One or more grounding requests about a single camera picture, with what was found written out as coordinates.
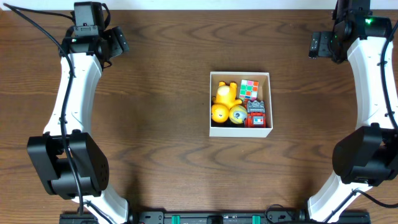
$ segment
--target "yellow toy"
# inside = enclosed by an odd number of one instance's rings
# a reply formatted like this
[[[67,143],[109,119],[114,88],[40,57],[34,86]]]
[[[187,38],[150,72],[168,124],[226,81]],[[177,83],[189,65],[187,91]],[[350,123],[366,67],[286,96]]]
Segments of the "yellow toy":
[[[211,118],[217,123],[224,123],[228,119],[228,109],[222,104],[211,106]]]
[[[214,105],[211,106],[211,118],[217,123],[223,123],[228,119],[229,111],[233,106],[242,104],[242,100],[236,98],[236,83],[229,86],[225,82],[218,84],[216,97],[213,97]]]
[[[248,118],[248,112],[243,106],[234,106],[229,111],[229,119],[234,124],[242,124]]]

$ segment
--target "rubik's cube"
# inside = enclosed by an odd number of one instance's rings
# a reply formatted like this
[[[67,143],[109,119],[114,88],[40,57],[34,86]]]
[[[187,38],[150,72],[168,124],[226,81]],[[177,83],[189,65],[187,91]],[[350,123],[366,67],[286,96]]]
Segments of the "rubik's cube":
[[[259,89],[259,82],[242,80],[239,99],[243,102],[254,101],[257,99],[257,91]]]

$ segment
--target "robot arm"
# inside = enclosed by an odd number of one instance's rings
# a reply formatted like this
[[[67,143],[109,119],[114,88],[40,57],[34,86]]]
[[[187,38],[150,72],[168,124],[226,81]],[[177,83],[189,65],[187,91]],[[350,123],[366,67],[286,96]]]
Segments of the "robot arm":
[[[307,202],[310,218],[318,222],[337,222],[341,212],[358,196],[354,190],[365,192],[397,175],[396,138],[387,115],[380,69],[391,22],[371,16],[369,6],[370,1],[339,0],[333,15],[333,32],[317,32],[312,37],[310,57],[350,62],[358,106],[356,131],[336,145],[332,175]],[[387,92],[394,110],[398,98],[392,72],[392,43],[385,58]]]
[[[65,115],[67,134],[71,134],[73,130],[91,134],[91,112],[102,68],[95,55],[75,53],[68,56],[75,67],[75,81],[72,84]],[[61,59],[61,65],[62,76],[57,100],[50,121],[44,128],[44,134],[49,133],[51,136],[61,135],[59,117],[69,79],[69,65],[65,57]]]
[[[356,129],[379,123],[381,128],[394,129],[387,114],[381,85],[380,54],[386,38],[356,39],[348,49],[348,61],[354,73],[358,118]],[[398,107],[398,97],[392,72],[392,43],[386,52],[386,81],[392,108]]]
[[[102,76],[104,63],[129,50],[119,27],[105,30],[110,17],[104,21],[101,3],[78,2],[73,12],[75,36],[65,36],[62,48],[74,68],[65,114],[65,126],[70,152],[78,170],[85,207],[98,223],[125,223],[128,202],[121,198],[109,182],[109,165],[105,155],[91,138],[91,112],[95,89]],[[27,150],[47,193],[79,202],[75,179],[60,143],[61,109],[67,90],[70,67],[61,59],[62,76],[57,100],[43,136],[30,137]]]

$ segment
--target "green clip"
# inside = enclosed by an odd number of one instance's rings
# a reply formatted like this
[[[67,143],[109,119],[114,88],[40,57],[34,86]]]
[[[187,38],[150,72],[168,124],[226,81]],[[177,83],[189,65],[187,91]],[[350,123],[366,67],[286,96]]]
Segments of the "green clip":
[[[252,224],[260,224],[261,223],[261,217],[259,215],[253,215],[252,216]]]
[[[172,216],[172,224],[180,224],[180,216],[179,215]]]

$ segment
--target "yellow rubber duck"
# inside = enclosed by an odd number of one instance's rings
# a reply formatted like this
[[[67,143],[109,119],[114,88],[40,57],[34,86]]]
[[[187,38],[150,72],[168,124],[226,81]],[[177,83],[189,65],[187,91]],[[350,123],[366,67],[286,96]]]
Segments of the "yellow rubber duck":
[[[242,104],[242,100],[235,100],[238,85],[234,82],[226,85],[225,82],[218,84],[216,97],[213,97],[211,106],[211,118],[217,123],[223,123],[228,119],[229,111],[233,106]]]

